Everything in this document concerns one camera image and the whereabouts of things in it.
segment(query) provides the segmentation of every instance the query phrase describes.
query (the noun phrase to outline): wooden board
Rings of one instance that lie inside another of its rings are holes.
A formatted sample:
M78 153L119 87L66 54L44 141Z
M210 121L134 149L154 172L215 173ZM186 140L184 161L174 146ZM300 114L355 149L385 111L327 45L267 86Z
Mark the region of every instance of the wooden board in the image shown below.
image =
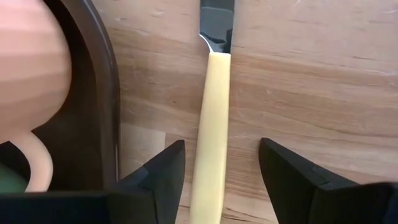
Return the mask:
M208 56L199 1L94 3L120 71L122 172L185 139L177 223L188 223ZM277 223L257 161L261 137L360 183L398 180L397 35L393 0L236 0L222 223Z

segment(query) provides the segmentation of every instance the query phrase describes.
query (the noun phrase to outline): knife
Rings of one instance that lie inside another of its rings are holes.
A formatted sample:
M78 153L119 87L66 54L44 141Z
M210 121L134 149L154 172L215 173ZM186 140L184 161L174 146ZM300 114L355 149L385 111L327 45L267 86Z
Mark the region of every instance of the knife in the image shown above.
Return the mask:
M200 1L200 37L207 43L190 207L191 224L220 224L228 142L229 77L234 0Z

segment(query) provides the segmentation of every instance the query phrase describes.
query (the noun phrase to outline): mug handle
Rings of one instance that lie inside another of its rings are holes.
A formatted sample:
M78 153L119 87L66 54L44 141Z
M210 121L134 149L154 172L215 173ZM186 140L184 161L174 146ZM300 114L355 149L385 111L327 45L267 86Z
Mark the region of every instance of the mug handle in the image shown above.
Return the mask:
M24 132L9 140L25 155L30 166L30 180L25 192L45 192L50 186L53 165L51 155L32 132Z

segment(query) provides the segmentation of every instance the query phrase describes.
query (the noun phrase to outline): pink object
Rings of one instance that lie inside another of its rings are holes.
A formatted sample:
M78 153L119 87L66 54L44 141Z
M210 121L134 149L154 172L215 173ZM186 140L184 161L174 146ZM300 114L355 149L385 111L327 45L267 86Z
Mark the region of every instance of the pink object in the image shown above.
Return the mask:
M52 160L31 131L62 106L71 82L69 49L50 9L41 0L0 1L0 143L26 156L26 191L46 191Z

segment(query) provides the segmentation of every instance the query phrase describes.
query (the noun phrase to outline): cream knife handle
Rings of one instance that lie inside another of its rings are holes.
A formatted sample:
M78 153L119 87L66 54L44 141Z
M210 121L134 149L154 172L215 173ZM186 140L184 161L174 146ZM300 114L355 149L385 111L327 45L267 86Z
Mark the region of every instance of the cream knife handle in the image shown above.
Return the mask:
M220 224L228 142L231 55L210 53L193 171L190 224Z

